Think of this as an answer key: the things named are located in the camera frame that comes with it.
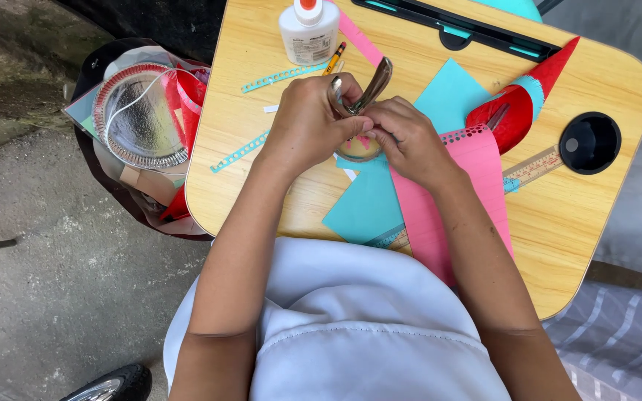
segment white shirt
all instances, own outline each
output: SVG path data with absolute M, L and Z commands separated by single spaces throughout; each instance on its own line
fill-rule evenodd
M 172 384 L 192 285 L 165 338 Z M 420 262 L 278 238 L 251 400 L 510 400 L 467 310 Z

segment person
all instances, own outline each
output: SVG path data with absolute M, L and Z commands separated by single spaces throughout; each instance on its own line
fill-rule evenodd
M 351 104 L 361 87 L 340 75 Z M 326 97 L 333 77 L 284 90 L 165 338 L 169 399 L 579 400 L 512 257 L 430 120 L 397 96 L 340 119 Z M 433 196 L 458 296 L 399 252 L 276 238 L 293 181 L 359 133 Z

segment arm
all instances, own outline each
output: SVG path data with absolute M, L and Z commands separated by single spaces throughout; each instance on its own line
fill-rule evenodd
M 379 125 L 371 136 L 393 168 L 433 196 L 460 298 L 512 399 L 579 400 L 519 270 L 467 173 L 452 160 L 430 120 L 397 97 L 380 102 L 366 115 Z
M 344 97 L 356 101 L 358 83 L 340 75 Z M 248 398 L 284 196 L 299 174 L 373 125 L 367 117 L 336 121 L 326 97 L 334 77 L 294 80 L 284 91 L 267 141 L 200 274 L 170 400 Z

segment black cup holder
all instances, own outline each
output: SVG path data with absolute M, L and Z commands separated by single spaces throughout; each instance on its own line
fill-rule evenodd
M 620 129 L 606 114 L 592 111 L 568 124 L 558 151 L 564 164 L 579 174 L 596 174 L 611 165 L 619 154 Z

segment concrete wall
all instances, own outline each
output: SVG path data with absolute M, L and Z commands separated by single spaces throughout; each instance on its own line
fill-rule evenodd
M 36 127 L 71 129 L 63 86 L 113 38 L 49 0 L 0 0 L 0 145 Z

